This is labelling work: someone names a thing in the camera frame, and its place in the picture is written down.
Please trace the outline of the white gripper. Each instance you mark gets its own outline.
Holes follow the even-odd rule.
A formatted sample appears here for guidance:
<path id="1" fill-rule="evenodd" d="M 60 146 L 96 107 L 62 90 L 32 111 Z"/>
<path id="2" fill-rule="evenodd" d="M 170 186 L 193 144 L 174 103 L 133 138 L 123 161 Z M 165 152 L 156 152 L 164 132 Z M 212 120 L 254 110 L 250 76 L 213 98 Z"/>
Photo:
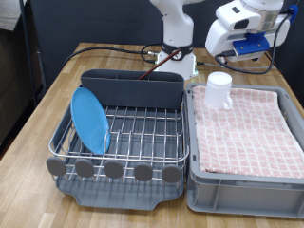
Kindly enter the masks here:
<path id="1" fill-rule="evenodd" d="M 231 62 L 258 59 L 269 48 L 278 47 L 285 41 L 290 20 L 287 19 L 278 29 L 282 21 L 283 17 L 278 17 L 272 28 L 261 31 L 257 29 L 260 22 L 257 17 L 230 24 L 217 19 L 210 27 L 205 46 L 212 56 L 229 52 L 228 60 Z"/>

